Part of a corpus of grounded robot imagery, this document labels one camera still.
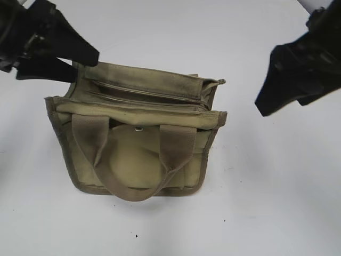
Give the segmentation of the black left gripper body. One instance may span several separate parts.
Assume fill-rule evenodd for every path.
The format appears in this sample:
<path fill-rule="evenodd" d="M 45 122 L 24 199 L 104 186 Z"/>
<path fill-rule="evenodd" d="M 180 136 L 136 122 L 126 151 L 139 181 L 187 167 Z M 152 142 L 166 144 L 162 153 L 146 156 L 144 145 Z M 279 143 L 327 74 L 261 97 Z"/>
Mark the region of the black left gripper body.
<path fill-rule="evenodd" d="M 56 12 L 50 1 L 34 1 L 28 8 L 20 1 L 1 1 L 1 71 L 9 73 L 36 54 L 55 26 Z"/>

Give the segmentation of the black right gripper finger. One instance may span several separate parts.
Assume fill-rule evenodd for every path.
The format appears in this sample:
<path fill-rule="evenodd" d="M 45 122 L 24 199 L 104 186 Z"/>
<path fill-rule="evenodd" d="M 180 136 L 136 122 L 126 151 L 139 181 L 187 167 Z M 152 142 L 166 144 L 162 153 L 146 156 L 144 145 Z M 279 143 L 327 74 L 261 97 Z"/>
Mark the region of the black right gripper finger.
<path fill-rule="evenodd" d="M 271 52 L 267 76 L 255 100 L 263 117 L 272 115 L 293 101 L 320 92 L 321 84 L 332 80 L 332 76 L 323 70 L 328 66 L 325 62 L 290 62 L 291 45 L 278 45 Z"/>
<path fill-rule="evenodd" d="M 301 106 L 306 106 L 324 96 L 326 96 L 329 93 L 332 93 L 336 90 L 340 89 L 340 80 L 329 80 L 329 81 L 324 81 L 321 84 L 322 89 L 318 93 L 310 94 L 308 96 L 305 96 L 303 98 L 300 98 L 297 100 Z"/>

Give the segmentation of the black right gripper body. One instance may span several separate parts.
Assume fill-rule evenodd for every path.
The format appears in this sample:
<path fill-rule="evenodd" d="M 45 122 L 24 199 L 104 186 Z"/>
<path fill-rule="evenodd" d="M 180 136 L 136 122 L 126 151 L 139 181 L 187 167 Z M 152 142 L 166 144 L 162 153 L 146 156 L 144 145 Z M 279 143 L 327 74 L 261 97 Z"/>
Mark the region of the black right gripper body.
<path fill-rule="evenodd" d="M 289 47 L 290 62 L 340 63 L 340 1 L 314 10 L 306 26 L 307 33 Z"/>

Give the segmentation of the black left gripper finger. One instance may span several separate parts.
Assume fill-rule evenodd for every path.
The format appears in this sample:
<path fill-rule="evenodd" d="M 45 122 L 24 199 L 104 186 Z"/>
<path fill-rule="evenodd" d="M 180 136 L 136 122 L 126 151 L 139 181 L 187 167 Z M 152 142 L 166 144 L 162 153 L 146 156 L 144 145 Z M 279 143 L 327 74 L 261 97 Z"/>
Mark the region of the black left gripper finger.
<path fill-rule="evenodd" d="M 78 71 L 58 58 L 22 59 L 17 66 L 17 80 L 44 79 L 73 83 Z"/>
<path fill-rule="evenodd" d="M 98 64 L 99 51 L 74 30 L 55 5 L 31 5 L 35 39 L 30 46 L 33 54 L 75 61 L 84 66 Z"/>

